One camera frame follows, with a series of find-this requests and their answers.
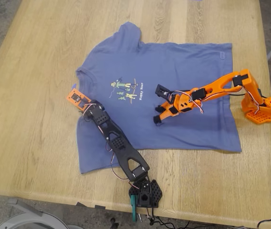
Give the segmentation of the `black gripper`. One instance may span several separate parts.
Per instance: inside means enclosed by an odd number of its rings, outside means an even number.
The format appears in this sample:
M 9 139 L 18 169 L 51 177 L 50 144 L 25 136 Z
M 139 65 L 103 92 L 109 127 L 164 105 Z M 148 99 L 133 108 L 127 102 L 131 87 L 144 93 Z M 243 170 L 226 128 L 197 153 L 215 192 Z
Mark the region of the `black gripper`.
M 92 117 L 91 109 L 95 108 L 95 103 L 86 103 L 86 104 L 79 104 L 78 109 L 80 110 L 80 113 L 82 114 L 83 120 L 86 122 L 89 122 Z

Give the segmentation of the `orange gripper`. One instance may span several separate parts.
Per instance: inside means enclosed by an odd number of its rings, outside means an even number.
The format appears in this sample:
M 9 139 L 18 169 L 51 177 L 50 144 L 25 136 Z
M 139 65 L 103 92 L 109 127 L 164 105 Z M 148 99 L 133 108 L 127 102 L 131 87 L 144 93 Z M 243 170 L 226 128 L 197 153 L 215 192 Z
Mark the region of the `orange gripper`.
M 203 113 L 202 102 L 203 89 L 191 89 L 189 91 L 174 90 L 167 93 L 168 105 L 158 105 L 155 110 L 161 114 L 153 117 L 155 125 L 162 124 L 168 117 L 173 117 L 179 113 L 188 112 L 198 108 Z

